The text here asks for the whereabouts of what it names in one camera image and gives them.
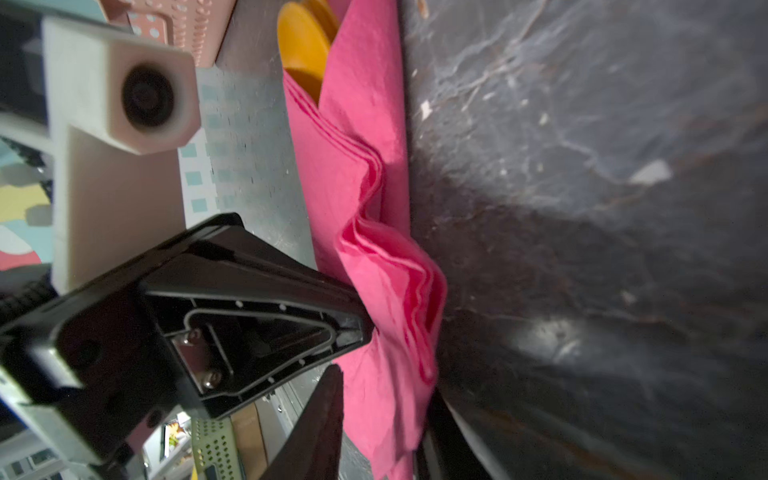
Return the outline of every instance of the folded cloth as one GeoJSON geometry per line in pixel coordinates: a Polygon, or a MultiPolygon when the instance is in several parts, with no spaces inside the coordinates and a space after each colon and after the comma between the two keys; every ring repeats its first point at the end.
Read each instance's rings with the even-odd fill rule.
{"type": "Polygon", "coordinates": [[[375,478],[412,478],[437,381],[445,277],[409,236],[402,59],[395,0],[352,0],[333,42],[319,107],[283,74],[320,271],[351,283],[376,325],[337,360],[344,430],[375,478]]]}

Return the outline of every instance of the black marble surface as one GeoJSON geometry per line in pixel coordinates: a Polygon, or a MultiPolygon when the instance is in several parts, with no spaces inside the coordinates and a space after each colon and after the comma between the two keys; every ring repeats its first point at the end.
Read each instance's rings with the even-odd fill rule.
{"type": "Polygon", "coordinates": [[[401,16],[413,236],[450,288],[441,389],[485,460],[764,478],[768,3],[401,16]]]}

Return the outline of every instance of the yellow disc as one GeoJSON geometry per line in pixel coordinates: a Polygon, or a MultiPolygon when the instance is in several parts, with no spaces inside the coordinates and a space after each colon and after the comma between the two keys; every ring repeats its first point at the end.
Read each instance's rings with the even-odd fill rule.
{"type": "Polygon", "coordinates": [[[319,101],[331,44],[306,6],[295,2],[283,5],[277,16],[277,44],[283,67],[315,102],[319,101]]]}
{"type": "Polygon", "coordinates": [[[331,10],[328,2],[326,0],[303,0],[301,5],[304,5],[312,12],[312,15],[320,23],[320,27],[323,28],[330,42],[333,43],[336,33],[339,31],[339,21],[336,19],[336,15],[333,14],[333,10],[331,10]]]}

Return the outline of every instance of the pink basket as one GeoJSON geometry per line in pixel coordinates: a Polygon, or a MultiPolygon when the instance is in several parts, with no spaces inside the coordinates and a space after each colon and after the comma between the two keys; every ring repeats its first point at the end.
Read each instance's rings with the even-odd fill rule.
{"type": "Polygon", "coordinates": [[[195,66],[212,67],[236,0],[98,0],[107,22],[189,51],[195,66]]]}

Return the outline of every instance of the colorful pattern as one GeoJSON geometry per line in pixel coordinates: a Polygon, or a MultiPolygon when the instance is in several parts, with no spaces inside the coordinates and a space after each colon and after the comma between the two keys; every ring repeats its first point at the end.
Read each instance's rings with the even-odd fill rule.
{"type": "MultiPolygon", "coordinates": [[[[0,167],[21,162],[0,142],[0,167]]],[[[48,204],[48,198],[39,185],[0,187],[0,271],[51,262],[53,229],[30,227],[25,220],[26,210],[41,204],[48,204]]]]}

